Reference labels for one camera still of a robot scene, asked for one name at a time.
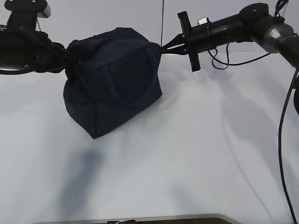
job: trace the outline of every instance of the fabric bag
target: fabric bag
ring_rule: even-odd
[[[123,125],[162,95],[157,75],[161,47],[131,28],[73,41],[67,51],[81,62],[65,70],[65,106],[94,139]]]

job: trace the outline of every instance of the bag handle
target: bag handle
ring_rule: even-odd
[[[120,94],[118,93],[118,91],[115,87],[114,80],[112,78],[112,74],[111,74],[109,67],[105,66],[102,69],[102,72],[103,72],[103,75],[104,75],[104,78],[105,78],[105,81],[106,81],[106,84],[108,86],[110,93],[119,103],[121,103],[124,106],[133,107],[133,106],[137,105],[140,101],[142,101],[148,95],[149,90],[150,90],[149,86],[151,86],[158,79],[158,77],[155,75],[155,71],[154,71],[154,69],[158,68],[158,61],[156,60],[156,56],[155,56],[154,52],[152,51],[152,49],[150,47],[144,48],[143,50],[145,51],[145,54],[148,57],[150,67],[151,67],[150,73],[152,74],[152,77],[151,77],[148,87],[146,88],[144,93],[136,101],[134,101],[132,103],[129,103],[121,98]]]

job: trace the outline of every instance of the black wire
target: black wire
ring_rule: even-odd
[[[228,51],[228,46],[229,46],[229,43],[227,44],[227,46],[226,46],[226,56],[227,56],[227,59],[228,59],[228,62],[226,63],[226,67],[225,68],[219,68],[219,67],[217,67],[215,64],[214,64],[214,60],[217,60],[216,59],[216,56],[218,55],[218,49],[215,49],[216,50],[216,53],[215,53],[215,55],[212,57],[213,59],[212,59],[212,65],[213,65],[213,67],[214,68],[216,68],[216,69],[218,69],[218,70],[225,70],[225,69],[227,69],[228,67],[229,67],[229,51]]]
[[[289,3],[289,0],[278,0],[276,7],[275,7],[275,17],[280,17],[280,11]]]
[[[213,55],[211,53],[211,51],[208,50],[209,55],[212,57],[212,65],[213,65],[214,68],[219,69],[219,70],[224,70],[224,69],[227,69],[228,66],[240,66],[240,65],[244,65],[244,64],[249,64],[249,63],[255,62],[257,60],[260,60],[260,59],[262,59],[262,58],[270,55],[270,53],[267,53],[267,54],[265,54],[265,55],[263,55],[261,57],[255,58],[255,59],[247,61],[247,62],[242,62],[242,63],[237,63],[237,64],[230,64],[229,63],[229,50],[228,50],[228,46],[229,46],[229,44],[227,44],[227,47],[226,47],[226,55],[227,55],[228,63],[222,62],[222,61],[220,61],[220,60],[218,60],[216,58],[216,56],[218,55],[218,49],[214,49],[214,50],[216,50],[216,54],[215,55]],[[215,64],[214,64],[214,60],[217,61],[217,62],[219,62],[220,64],[226,65],[227,67],[224,68],[224,69],[216,67]]]
[[[291,86],[290,86],[290,89],[288,91],[288,94],[287,94],[287,97],[285,100],[285,105],[283,107],[283,111],[281,114],[281,119],[280,119],[280,123],[279,123],[279,131],[278,131],[278,159],[279,159],[280,177],[281,177],[281,182],[282,182],[282,186],[284,188],[285,197],[288,202],[294,224],[298,224],[298,223],[297,223],[295,212],[294,212],[294,209],[293,209],[293,206],[292,206],[292,203],[291,203],[291,200],[290,200],[287,188],[286,188],[286,184],[285,184],[284,167],[283,167],[282,153],[281,153],[281,136],[282,136],[282,128],[283,128],[283,123],[284,123],[284,119],[285,119],[286,109],[288,107],[288,104],[289,104],[289,101],[291,98],[291,94],[292,94],[292,90],[293,90],[294,84],[296,83],[296,78],[298,76],[298,73],[299,73],[299,69],[296,70],[293,80],[292,80],[292,83],[291,83]]]

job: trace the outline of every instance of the white backdrop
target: white backdrop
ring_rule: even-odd
[[[166,0],[164,41],[181,32],[178,12],[187,10],[193,23],[203,13],[214,21],[250,3],[222,2]],[[118,26],[160,42],[161,0],[49,4],[52,16],[40,19],[42,30],[65,46]],[[297,4],[291,0],[287,11],[295,26]],[[1,7],[0,20],[8,16]],[[262,53],[238,52],[247,49],[232,47],[231,61]],[[163,97],[97,140],[65,110],[64,73],[0,76],[0,223],[219,214],[243,224],[291,223],[279,177],[277,130],[293,68],[279,55],[227,71],[212,69],[206,54],[201,61],[203,69],[191,73],[188,57],[163,56]],[[283,152],[297,214],[298,133],[291,103]]]

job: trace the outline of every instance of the black clamp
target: black clamp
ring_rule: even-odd
[[[192,71],[199,71],[200,63],[198,52],[194,50],[194,48],[190,44],[192,27],[187,12],[179,13],[178,18],[180,19],[183,33],[177,35],[171,42],[163,46],[163,54],[188,54],[191,62]]]

